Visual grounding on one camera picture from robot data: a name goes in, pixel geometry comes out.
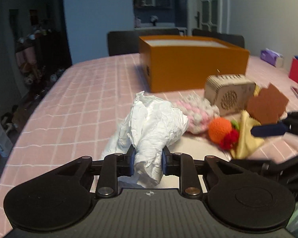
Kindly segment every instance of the tissue box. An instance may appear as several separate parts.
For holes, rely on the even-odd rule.
[[[245,74],[250,52],[215,38],[141,36],[139,52],[152,93],[204,88],[210,75]]]
[[[261,51],[261,59],[271,64],[272,66],[275,66],[276,68],[283,67],[283,62],[284,62],[283,55],[277,52],[274,52],[272,50],[269,50],[268,48]]]

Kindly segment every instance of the crumpled paper towel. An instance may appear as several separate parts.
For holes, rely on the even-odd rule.
[[[180,109],[161,98],[144,96],[142,91],[136,94],[129,115],[110,138],[101,159],[112,153],[127,153],[132,144],[137,151],[135,174],[119,180],[153,187],[162,178],[162,149],[176,142],[187,128],[188,117]]]

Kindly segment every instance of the black chair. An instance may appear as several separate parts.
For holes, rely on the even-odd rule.
[[[107,34],[109,56],[139,52],[139,36],[180,35],[177,28],[111,31]]]
[[[192,29],[192,35],[193,36],[202,36],[202,37],[213,37],[220,40],[223,40],[225,42],[228,42],[230,44],[245,48],[245,39],[243,36],[240,35],[232,35],[232,34],[222,34],[218,32],[210,32],[207,30],[201,30],[194,28]]]

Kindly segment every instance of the glass door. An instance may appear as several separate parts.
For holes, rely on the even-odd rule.
[[[219,32],[220,0],[197,0],[197,26],[202,30]]]

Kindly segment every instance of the door handle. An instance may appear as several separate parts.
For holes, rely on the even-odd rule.
[[[196,12],[195,19],[196,19],[197,28],[200,28],[200,12],[199,11]]]

